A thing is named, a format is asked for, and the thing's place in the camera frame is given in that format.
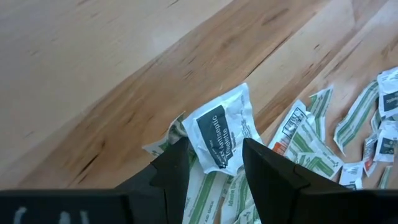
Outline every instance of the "black label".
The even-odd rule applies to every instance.
[[[225,110],[218,106],[197,119],[199,129],[211,156],[220,169],[228,166],[232,158],[232,142]]]
[[[394,140],[383,138],[380,153],[394,155]]]
[[[398,107],[398,91],[383,96],[384,111],[390,111]]]

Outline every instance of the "light wood surface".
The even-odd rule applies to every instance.
[[[241,82],[250,87],[266,144],[296,99],[308,103],[311,94],[334,85],[327,143],[346,162],[361,159],[368,123],[346,157],[332,137],[362,89],[398,65],[397,0],[234,0],[191,29],[105,97],[96,93],[97,104],[41,145],[13,155],[0,187],[114,187],[153,159],[141,146],[161,138],[171,120]],[[384,165],[365,178],[366,187],[377,185]]]
[[[0,1],[0,173],[230,2]]]

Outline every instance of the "black plastic piece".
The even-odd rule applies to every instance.
[[[1,223],[181,223],[188,147],[182,138],[116,189],[0,191]]]
[[[262,223],[397,223],[398,191],[352,191],[253,139],[243,142],[246,177]]]

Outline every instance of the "orange label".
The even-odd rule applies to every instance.
[[[282,145],[281,143],[277,142],[275,143],[274,148],[272,149],[274,152],[278,153],[279,155],[283,156],[286,151],[286,147]]]

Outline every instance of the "green striped packet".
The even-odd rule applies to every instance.
[[[229,186],[228,193],[221,207],[220,223],[234,223],[239,214],[246,208],[248,201],[252,201],[252,195],[246,180],[246,174],[242,170],[232,179],[232,183]]]
[[[338,156],[324,152],[300,152],[297,163],[327,179],[332,179],[344,164]]]
[[[386,189],[391,175],[392,166],[386,166],[383,175],[381,176],[379,189]]]
[[[167,147],[176,143],[182,137],[187,137],[187,133],[182,126],[182,121],[183,113],[171,122],[165,136],[161,140],[143,146],[142,148],[153,156],[158,157]]]
[[[187,136],[183,126],[183,115],[173,120],[166,135],[155,143],[143,146],[143,148],[157,157],[168,146]],[[185,201],[183,223],[214,223],[220,200],[227,191],[232,178],[220,172],[205,174],[199,160],[190,146],[190,176]]]
[[[300,152],[314,153],[318,151],[334,155],[334,152],[320,139],[312,125],[306,120],[298,126],[284,156],[291,161],[296,161]]]
[[[260,216],[257,212],[256,206],[252,204],[251,206],[243,210],[239,214],[238,219],[233,224],[261,224]]]
[[[378,95],[379,85],[373,80],[357,97],[346,117],[337,124],[333,140],[344,155],[344,147],[360,130]]]
[[[310,96],[311,105],[308,107],[308,110],[315,117],[312,128],[323,142],[326,139],[326,111],[329,107],[332,94],[333,85]]]

